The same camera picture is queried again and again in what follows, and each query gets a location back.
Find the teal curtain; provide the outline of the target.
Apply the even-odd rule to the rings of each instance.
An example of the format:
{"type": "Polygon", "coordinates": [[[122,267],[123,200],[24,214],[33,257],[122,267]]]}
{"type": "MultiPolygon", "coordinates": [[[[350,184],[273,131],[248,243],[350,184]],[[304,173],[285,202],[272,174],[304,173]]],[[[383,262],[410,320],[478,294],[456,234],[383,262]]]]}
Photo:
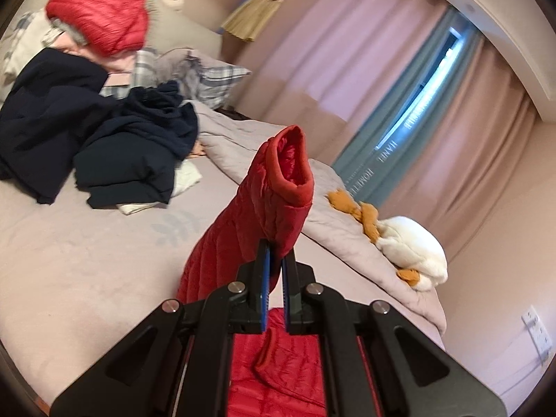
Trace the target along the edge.
{"type": "Polygon", "coordinates": [[[482,33],[448,7],[395,85],[333,163],[357,202],[380,206],[424,151],[476,53],[482,33]]]}

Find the dark navy clothes pile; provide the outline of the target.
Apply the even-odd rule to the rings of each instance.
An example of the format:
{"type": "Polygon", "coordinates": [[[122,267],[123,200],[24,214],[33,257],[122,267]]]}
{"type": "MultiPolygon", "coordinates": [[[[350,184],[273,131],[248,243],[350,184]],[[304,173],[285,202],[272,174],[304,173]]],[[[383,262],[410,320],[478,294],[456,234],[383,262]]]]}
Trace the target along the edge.
{"type": "Polygon", "coordinates": [[[40,204],[74,176],[93,209],[168,203],[193,150],[198,116],[169,81],[103,96],[107,72],[45,48],[28,62],[1,108],[1,177],[40,204]]]}

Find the grey folded duvet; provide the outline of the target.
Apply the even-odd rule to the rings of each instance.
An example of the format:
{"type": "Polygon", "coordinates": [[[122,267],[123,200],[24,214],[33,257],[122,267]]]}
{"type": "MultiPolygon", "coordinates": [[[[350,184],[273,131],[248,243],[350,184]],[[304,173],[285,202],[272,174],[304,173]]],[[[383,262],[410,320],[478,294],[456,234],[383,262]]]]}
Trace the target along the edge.
{"type": "MultiPolygon", "coordinates": [[[[192,104],[206,155],[235,183],[246,176],[259,147],[283,129],[267,122],[235,121],[198,101],[192,104]]],[[[447,319],[437,293],[415,291],[397,277],[394,264],[370,243],[362,226],[330,205],[326,194],[342,186],[339,176],[318,160],[309,163],[315,187],[303,235],[342,263],[341,267],[326,264],[317,278],[356,302],[385,299],[407,312],[416,326],[443,335],[447,319]]]]}

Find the plaid pillow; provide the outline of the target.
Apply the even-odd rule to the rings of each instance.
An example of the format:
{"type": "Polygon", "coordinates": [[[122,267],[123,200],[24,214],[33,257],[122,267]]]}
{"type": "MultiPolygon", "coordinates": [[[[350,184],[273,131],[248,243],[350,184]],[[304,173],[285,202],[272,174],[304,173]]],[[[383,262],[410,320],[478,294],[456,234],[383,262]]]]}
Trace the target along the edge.
{"type": "Polygon", "coordinates": [[[123,99],[132,88],[154,88],[174,80],[185,100],[196,100],[218,109],[225,106],[234,87],[250,73],[242,66],[214,59],[193,48],[175,48],[162,55],[146,48],[137,51],[130,83],[106,84],[100,94],[123,99]]]}

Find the red down jacket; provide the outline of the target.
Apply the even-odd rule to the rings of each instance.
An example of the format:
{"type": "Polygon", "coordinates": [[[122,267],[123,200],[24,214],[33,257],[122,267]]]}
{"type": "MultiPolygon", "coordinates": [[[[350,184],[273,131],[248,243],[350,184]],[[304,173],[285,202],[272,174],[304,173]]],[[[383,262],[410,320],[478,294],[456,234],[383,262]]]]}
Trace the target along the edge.
{"type": "MultiPolygon", "coordinates": [[[[276,286],[280,267],[302,231],[314,195],[303,130],[286,127],[258,149],[237,194],[205,231],[185,265],[177,297],[192,303],[236,279],[244,264],[265,260],[260,281],[276,286]]],[[[228,416],[374,416],[374,389],[348,304],[339,293],[314,296],[321,330],[348,344],[317,335],[295,335],[284,323],[292,310],[266,313],[260,334],[238,334],[233,344],[224,411],[228,416]]]]}

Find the pink beige curtain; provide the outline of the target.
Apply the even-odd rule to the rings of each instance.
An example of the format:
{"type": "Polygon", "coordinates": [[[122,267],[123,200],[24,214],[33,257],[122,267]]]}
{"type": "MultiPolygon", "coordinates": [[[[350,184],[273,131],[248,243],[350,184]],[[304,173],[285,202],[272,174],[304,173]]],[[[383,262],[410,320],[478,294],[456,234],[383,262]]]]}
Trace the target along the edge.
{"type": "MultiPolygon", "coordinates": [[[[445,0],[285,0],[239,56],[251,73],[230,103],[296,124],[311,157],[335,159],[451,7],[445,0]]],[[[431,231],[454,259],[486,220],[537,119],[531,97],[482,35],[462,85],[422,154],[384,203],[431,231]]]]}

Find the pink bed sheet mattress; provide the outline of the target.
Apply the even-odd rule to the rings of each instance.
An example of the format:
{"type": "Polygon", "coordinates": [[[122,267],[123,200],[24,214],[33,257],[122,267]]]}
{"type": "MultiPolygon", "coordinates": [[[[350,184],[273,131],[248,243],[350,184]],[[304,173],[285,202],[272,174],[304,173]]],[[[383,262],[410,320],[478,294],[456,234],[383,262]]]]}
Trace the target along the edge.
{"type": "MultiPolygon", "coordinates": [[[[197,241],[237,186],[206,157],[201,181],[168,206],[135,215],[94,210],[68,181],[51,205],[1,185],[1,340],[31,390],[52,403],[177,291],[197,241]]],[[[301,235],[315,274],[342,266],[301,235]]]]}

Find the yellow hanging cloth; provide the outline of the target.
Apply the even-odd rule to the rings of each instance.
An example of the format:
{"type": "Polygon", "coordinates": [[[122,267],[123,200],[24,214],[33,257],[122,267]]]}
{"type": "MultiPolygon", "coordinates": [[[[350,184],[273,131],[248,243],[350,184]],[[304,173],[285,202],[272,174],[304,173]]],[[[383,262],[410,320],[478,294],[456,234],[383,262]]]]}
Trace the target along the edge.
{"type": "Polygon", "coordinates": [[[283,2],[284,0],[247,0],[228,16],[221,28],[241,41],[253,42],[283,2]]]}

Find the white wall power strip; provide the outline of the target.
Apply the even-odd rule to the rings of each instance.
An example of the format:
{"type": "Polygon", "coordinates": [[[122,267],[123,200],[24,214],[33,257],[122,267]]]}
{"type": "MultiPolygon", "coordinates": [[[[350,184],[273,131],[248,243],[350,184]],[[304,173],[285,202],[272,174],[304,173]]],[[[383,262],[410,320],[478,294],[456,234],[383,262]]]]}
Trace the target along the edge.
{"type": "Polygon", "coordinates": [[[521,320],[532,339],[539,360],[545,363],[549,359],[553,343],[535,307],[529,306],[529,309],[521,315],[521,320]]]}

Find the folded red puffer jacket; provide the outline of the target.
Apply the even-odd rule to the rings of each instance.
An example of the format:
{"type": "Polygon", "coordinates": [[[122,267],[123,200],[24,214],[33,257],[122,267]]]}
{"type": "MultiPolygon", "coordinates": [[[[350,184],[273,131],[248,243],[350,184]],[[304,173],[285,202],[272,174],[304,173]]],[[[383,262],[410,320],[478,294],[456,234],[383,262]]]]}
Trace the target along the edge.
{"type": "Polygon", "coordinates": [[[45,12],[105,57],[141,49],[149,28],[146,0],[48,0],[45,12]]]}

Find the white goose plush toy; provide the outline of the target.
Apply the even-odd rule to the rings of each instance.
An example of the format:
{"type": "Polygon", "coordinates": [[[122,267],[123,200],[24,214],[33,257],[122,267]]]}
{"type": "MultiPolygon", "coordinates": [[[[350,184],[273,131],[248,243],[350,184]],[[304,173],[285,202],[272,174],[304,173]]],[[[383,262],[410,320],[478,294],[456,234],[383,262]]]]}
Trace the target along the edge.
{"type": "Polygon", "coordinates": [[[329,191],[335,210],[351,215],[362,225],[363,234],[397,268],[397,277],[418,292],[433,290],[449,277],[448,260],[439,241],[407,216],[379,219],[370,203],[356,202],[342,189],[329,191]]]}

